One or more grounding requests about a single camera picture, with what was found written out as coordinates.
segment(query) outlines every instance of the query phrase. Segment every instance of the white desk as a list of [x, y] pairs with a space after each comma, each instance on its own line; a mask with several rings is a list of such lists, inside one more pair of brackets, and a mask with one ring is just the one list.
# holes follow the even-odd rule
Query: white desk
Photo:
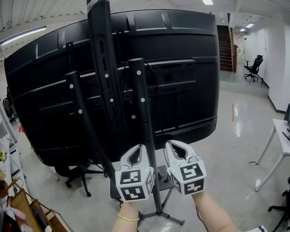
[[280, 119], [273, 119], [273, 123], [274, 123], [274, 129], [271, 133], [271, 136], [270, 136], [263, 152], [261, 153], [259, 159], [256, 161], [256, 164], [259, 165], [260, 161], [262, 160], [265, 152], [269, 148], [269, 145], [270, 145], [270, 143], [275, 135], [275, 132], [277, 132], [278, 137], [279, 137], [279, 141], [280, 141], [280, 145], [281, 145], [281, 149], [282, 149], [282, 154], [279, 156], [279, 158], [275, 162], [272, 170], [269, 172], [269, 174], [266, 176], [266, 178], [263, 181], [261, 181], [260, 183], [258, 183], [258, 180], [257, 180], [255, 191], [260, 191], [261, 188], [264, 186], [264, 184], [272, 176], [272, 174], [274, 173], [276, 168], [279, 166], [279, 164], [282, 162], [282, 160], [286, 156], [290, 156], [290, 141], [282, 134], [282, 132], [284, 132], [286, 135], [289, 135], [289, 132], [287, 132], [287, 125], [285, 125], [285, 121], [280, 120]]

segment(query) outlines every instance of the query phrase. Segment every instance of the ceiling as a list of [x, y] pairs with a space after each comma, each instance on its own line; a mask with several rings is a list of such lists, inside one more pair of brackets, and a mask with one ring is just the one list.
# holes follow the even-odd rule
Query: ceiling
[[[233, 26], [247, 22], [247, 16], [271, 17], [279, 7], [290, 9], [290, 0], [213, 0], [213, 3], [210, 6], [204, 5], [202, 0], [110, 0], [113, 13], [139, 9], [182, 9], [212, 12], [221, 23], [227, 19], [226, 13], [233, 13]], [[86, 0], [0, 0], [0, 41], [47, 26], [43, 32], [2, 46], [0, 61], [4, 55], [8, 56], [33, 38], [86, 17]]]

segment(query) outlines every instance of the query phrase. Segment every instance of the bracelet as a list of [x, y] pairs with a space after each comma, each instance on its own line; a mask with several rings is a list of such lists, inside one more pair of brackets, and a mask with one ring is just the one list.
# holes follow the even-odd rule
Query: bracelet
[[120, 219], [123, 219], [125, 221], [128, 221], [128, 222], [137, 222], [138, 220], [140, 220], [140, 218], [135, 218], [135, 219], [131, 219], [131, 218], [126, 218], [126, 217], [123, 217], [121, 214], [119, 214], [119, 212], [117, 213], [117, 216], [120, 218]]

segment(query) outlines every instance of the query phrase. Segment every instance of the curved monitor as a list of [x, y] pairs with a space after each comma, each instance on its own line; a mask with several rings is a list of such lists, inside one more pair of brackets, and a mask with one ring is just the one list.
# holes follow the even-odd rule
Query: curved monitor
[[132, 58], [144, 58], [158, 81], [156, 99], [155, 76], [146, 71], [156, 149], [162, 145], [162, 125], [165, 140], [188, 144], [209, 136], [216, 128], [219, 49], [215, 16], [149, 10], [112, 14], [111, 19], [117, 78], [125, 90], [126, 130], [110, 131], [107, 125], [92, 64], [87, 20], [44, 35], [5, 60], [18, 117], [46, 165], [71, 166], [87, 160], [88, 145], [65, 84], [65, 74], [71, 71], [65, 47], [69, 42], [74, 45], [76, 69], [93, 126], [111, 161], [120, 160], [128, 149], [140, 143], [137, 125], [131, 118], [128, 72], [122, 75], [123, 66]]

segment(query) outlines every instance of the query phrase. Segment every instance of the staircase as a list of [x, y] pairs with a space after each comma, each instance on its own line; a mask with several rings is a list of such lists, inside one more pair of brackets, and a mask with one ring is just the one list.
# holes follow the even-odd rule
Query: staircase
[[217, 26], [220, 52], [220, 69], [232, 72], [232, 52], [228, 26]]

